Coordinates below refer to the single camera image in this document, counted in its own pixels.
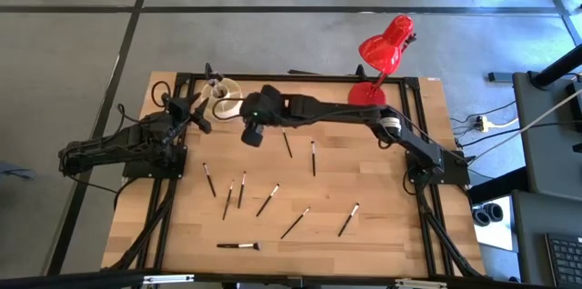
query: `white cable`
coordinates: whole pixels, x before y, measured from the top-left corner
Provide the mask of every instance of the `white cable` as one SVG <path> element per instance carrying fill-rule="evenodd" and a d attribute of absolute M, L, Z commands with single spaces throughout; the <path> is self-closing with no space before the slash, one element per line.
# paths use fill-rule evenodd
<path fill-rule="evenodd" d="M 487 153 L 491 152 L 492 150 L 498 148 L 499 146 L 503 145 L 504 143 L 508 142 L 509 140 L 515 138 L 516 136 L 523 134 L 530 127 L 536 125 L 536 123 L 538 123 L 541 119 L 543 119 L 544 117 L 546 117 L 550 113 L 556 111 L 561 105 L 569 102 L 570 100 L 572 100 L 572 98 L 576 97 L 580 93 L 582 93 L 582 89 L 580 89 L 580 90 L 576 91 L 575 93 L 573 93 L 572 95 L 566 97 L 566 99 L 564 99 L 563 101 L 559 102 L 556 106 L 554 106 L 554 107 L 550 108 L 549 110 L 547 110 L 545 113 L 543 113 L 542 115 L 540 115 L 537 119 L 535 119 L 534 121 L 532 121 L 529 125 L 526 125 L 523 129 L 519 130 L 514 135 L 511 135 L 510 137 L 508 137 L 508 139 L 502 141 L 499 144 L 494 145 L 493 147 L 487 149 L 485 152 L 479 154 L 477 157 L 475 157 L 475 159 L 473 161 L 471 161 L 471 163 L 469 163 L 469 165 L 473 164 L 476 160 L 478 160 L 479 158 L 481 158 L 481 156 L 483 156 L 484 154 L 487 154 Z"/>
<path fill-rule="evenodd" d="M 489 127 L 491 127 L 491 128 L 497 128 L 497 129 L 501 129 L 501 128 L 508 127 L 508 126 L 510 126 L 510 125 L 512 125 L 512 124 L 514 124 L 515 122 L 517 122 L 517 120 L 519 120 L 519 119 L 518 119 L 518 118 L 515 118 L 515 119 L 513 119 L 513 120 L 511 120 L 511 121 L 507 122 L 507 123 L 506 123 L 506 124 L 504 124 L 504 125 L 494 125 L 494 124 L 491 124 L 491 125 L 489 125 Z"/>

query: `black stand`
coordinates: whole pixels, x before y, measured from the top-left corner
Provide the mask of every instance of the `black stand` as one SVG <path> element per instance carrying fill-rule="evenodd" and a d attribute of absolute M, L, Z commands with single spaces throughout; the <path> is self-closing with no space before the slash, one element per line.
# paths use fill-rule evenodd
<path fill-rule="evenodd" d="M 514 190 L 529 191 L 525 167 L 518 168 L 493 180 L 476 185 L 467 190 L 467 193 L 471 197 L 471 203 L 475 205 L 509 195 Z"/>
<path fill-rule="evenodd" d="M 544 87 L 572 72 L 575 68 L 582 65 L 582 45 L 574 47 L 571 51 L 546 67 L 535 77 L 532 77 L 532 83 L 537 87 Z M 489 82 L 495 83 L 513 83 L 513 74 L 504 72 L 491 72 L 487 75 Z"/>

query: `robotic arm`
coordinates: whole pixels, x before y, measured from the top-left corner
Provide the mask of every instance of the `robotic arm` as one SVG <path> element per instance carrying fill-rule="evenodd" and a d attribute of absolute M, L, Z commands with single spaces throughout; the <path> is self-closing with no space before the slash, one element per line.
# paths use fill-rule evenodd
<path fill-rule="evenodd" d="M 261 145 L 264 126 L 298 127 L 319 121 L 362 124 L 381 142 L 405 147 L 416 157 L 421 169 L 432 174 L 444 173 L 442 149 L 402 126 L 400 113 L 390 106 L 322 103 L 312 96 L 282 95 L 273 86 L 264 85 L 260 93 L 248 95 L 240 114 L 246 125 L 241 139 L 248 145 Z"/>
<path fill-rule="evenodd" d="M 467 163 L 447 162 L 443 149 L 435 143 L 427 143 L 415 135 L 408 127 L 402 126 L 401 114 L 391 106 L 346 105 L 322 103 L 307 95 L 282 95 L 271 85 L 264 85 L 260 93 L 250 94 L 242 103 L 240 115 L 245 122 L 242 141 L 258 147 L 263 140 L 264 126 L 311 125 L 318 121 L 352 123 L 366 125 L 381 142 L 402 145 L 415 158 L 416 164 L 408 170 L 420 174 L 422 181 L 416 181 L 416 194 L 420 197 L 421 212 L 428 220 L 441 243 L 451 254 L 461 273 L 465 276 L 481 276 L 457 250 L 445 229 L 433 215 L 424 197 L 423 184 L 444 183 L 446 178 L 466 178 Z"/>
<path fill-rule="evenodd" d="M 203 117 L 207 99 L 190 114 L 190 107 L 199 96 L 170 98 L 164 94 L 164 111 L 147 115 L 113 135 L 68 144 L 58 153 L 59 171 L 63 175 L 74 175 L 97 165 L 144 161 L 160 168 L 171 167 L 180 157 L 174 139 L 190 122 L 207 134 L 211 131 L 210 123 Z"/>

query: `brush handle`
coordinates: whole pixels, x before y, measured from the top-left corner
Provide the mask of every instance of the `brush handle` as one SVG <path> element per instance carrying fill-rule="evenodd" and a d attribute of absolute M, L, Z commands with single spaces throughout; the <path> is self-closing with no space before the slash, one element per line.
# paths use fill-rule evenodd
<path fill-rule="evenodd" d="M 299 215 L 299 217 L 297 217 L 297 219 L 293 222 L 293 224 L 291 224 L 291 226 L 289 226 L 289 228 L 287 229 L 287 231 L 285 231 L 285 233 L 283 235 L 281 235 L 281 239 L 285 238 L 285 236 L 291 232 L 291 229 L 293 229 L 298 223 L 299 221 L 303 218 L 303 214 Z"/>
<path fill-rule="evenodd" d="M 311 165 L 313 167 L 313 176 L 316 176 L 316 143 L 311 142 Z"/>
<path fill-rule="evenodd" d="M 342 233 L 344 232 L 344 230 L 346 230 L 346 227 L 347 227 L 347 224 L 349 223 L 349 220 L 351 220 L 351 219 L 352 219 L 352 215 L 350 214 L 347 217 L 347 220 L 344 222 L 344 225 L 342 226 L 342 229 L 339 230 L 339 234 L 337 236 L 341 236 L 342 235 Z"/>
<path fill-rule="evenodd" d="M 230 196 L 233 193 L 233 188 L 232 186 L 230 187 L 230 190 L 228 191 L 228 197 L 226 198 L 226 206 L 225 206 L 225 212 L 222 214 L 222 220 L 224 221 L 226 218 L 226 211 L 228 210 L 228 206 L 230 203 Z"/>
<path fill-rule="evenodd" d="M 238 244 L 217 244 L 218 248 L 238 248 Z"/>
<path fill-rule="evenodd" d="M 238 209 L 240 209 L 240 205 L 243 203 L 243 192 L 245 191 L 245 184 L 240 185 L 240 193 L 238 193 Z"/>
<path fill-rule="evenodd" d="M 285 130 L 283 130 L 283 137 L 285 138 L 285 144 L 287 145 L 287 151 L 289 152 L 289 156 L 293 158 L 293 154 L 291 154 L 291 146 L 289 146 L 289 141 L 287 140 L 287 134 L 285 133 Z"/>
<path fill-rule="evenodd" d="M 210 178 L 210 175 L 207 175 L 206 179 L 208 179 L 208 184 L 210 184 L 210 190 L 212 190 L 212 196 L 216 197 L 215 187 L 212 185 L 212 179 Z"/>
<path fill-rule="evenodd" d="M 265 202 L 263 203 L 263 205 L 261 206 L 261 209 L 258 210 L 258 213 L 256 214 L 256 217 L 258 217 L 259 215 L 261 215 L 261 213 L 263 212 L 263 210 L 265 209 L 265 206 L 269 203 L 269 201 L 271 200 L 271 197 L 273 197 L 272 195 L 268 196 L 265 200 Z"/>

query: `table leg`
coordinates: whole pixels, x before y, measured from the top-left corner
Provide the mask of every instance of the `table leg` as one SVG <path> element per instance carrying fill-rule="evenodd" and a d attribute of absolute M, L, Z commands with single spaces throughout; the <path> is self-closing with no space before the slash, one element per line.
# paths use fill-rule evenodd
<path fill-rule="evenodd" d="M 475 205 L 509 195 L 514 190 L 529 191 L 525 166 L 483 184 L 476 185 L 467 192 L 473 205 Z"/>

